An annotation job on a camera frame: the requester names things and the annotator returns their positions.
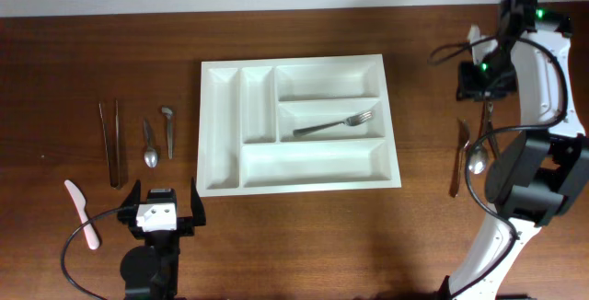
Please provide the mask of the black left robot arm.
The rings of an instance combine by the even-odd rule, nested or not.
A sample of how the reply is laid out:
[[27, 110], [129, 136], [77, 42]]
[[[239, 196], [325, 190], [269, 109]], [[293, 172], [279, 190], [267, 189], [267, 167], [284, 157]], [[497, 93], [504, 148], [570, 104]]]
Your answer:
[[130, 249], [121, 260], [120, 274], [126, 299], [173, 299], [178, 293], [180, 240], [206, 225], [206, 214], [196, 181], [190, 186], [191, 215], [178, 216], [176, 192], [152, 189], [141, 200], [137, 180], [121, 204], [117, 219], [132, 236], [144, 243]]

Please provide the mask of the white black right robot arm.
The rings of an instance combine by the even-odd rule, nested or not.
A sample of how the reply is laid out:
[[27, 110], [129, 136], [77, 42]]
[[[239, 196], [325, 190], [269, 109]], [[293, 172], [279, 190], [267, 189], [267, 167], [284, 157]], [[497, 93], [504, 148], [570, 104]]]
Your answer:
[[577, 116], [568, 56], [572, 21], [538, 0], [502, 0], [490, 36], [471, 27], [457, 52], [458, 100], [492, 102], [518, 93], [517, 135], [487, 171], [485, 196], [471, 196], [485, 219], [439, 299], [495, 299], [525, 245], [569, 211], [588, 181], [588, 138]]

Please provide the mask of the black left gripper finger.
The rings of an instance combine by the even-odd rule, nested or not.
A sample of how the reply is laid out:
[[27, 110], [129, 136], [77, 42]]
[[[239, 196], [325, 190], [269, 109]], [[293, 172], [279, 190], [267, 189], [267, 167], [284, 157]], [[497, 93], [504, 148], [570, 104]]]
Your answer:
[[194, 226], [206, 225], [206, 212], [204, 210], [202, 199], [197, 191], [195, 178], [191, 178], [191, 212], [192, 224]]
[[141, 200], [141, 181], [138, 179], [134, 182], [133, 188], [126, 199], [121, 204], [121, 209], [117, 212], [117, 219], [121, 223], [134, 223]]

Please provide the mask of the metal fork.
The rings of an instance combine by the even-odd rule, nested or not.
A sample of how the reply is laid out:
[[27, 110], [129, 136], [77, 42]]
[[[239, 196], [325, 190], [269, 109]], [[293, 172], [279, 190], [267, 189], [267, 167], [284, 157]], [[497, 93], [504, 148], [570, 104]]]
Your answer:
[[301, 136], [304, 136], [307, 134], [326, 130], [328, 128], [339, 126], [339, 125], [345, 125], [348, 127], [355, 127], [355, 126], [361, 125], [361, 124], [371, 120], [373, 118], [373, 116], [374, 116], [374, 113], [371, 110], [368, 110], [368, 111], [364, 111], [364, 112], [355, 114], [353, 116], [350, 116], [350, 117], [348, 117], [344, 120], [341, 120], [341, 121], [335, 121], [335, 122], [330, 122], [330, 123], [325, 123], [325, 124], [320, 124], [320, 125], [316, 125], [316, 126], [293, 130], [293, 136], [294, 137], [301, 137]]
[[468, 148], [470, 142], [470, 129], [468, 124], [465, 120], [457, 120], [458, 124], [458, 141], [457, 141], [457, 150], [456, 150], [456, 159], [455, 159], [455, 171], [452, 180], [452, 186], [450, 188], [450, 196], [455, 198], [459, 193], [460, 184], [461, 184], [461, 176], [462, 176], [462, 164], [464, 154]]

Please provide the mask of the large metal spoon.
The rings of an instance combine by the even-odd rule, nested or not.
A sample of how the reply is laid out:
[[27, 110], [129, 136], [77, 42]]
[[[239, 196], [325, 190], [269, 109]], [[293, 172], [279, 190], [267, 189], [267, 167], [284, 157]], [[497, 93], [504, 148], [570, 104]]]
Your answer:
[[[479, 127], [479, 137], [482, 137], [490, 130], [490, 102], [483, 102], [481, 123]], [[473, 146], [471, 149], [471, 158], [468, 162], [468, 169], [471, 173], [478, 175], [481, 174], [487, 167], [489, 161], [489, 154], [484, 144]]]
[[498, 142], [496, 140], [495, 135], [492, 133], [493, 132], [493, 125], [492, 125], [492, 121], [491, 120], [487, 120], [486, 121], [486, 133], [489, 135], [487, 137], [487, 140], [489, 142], [493, 157], [495, 159], [498, 159], [501, 156], [501, 151], [499, 149], [498, 146]]

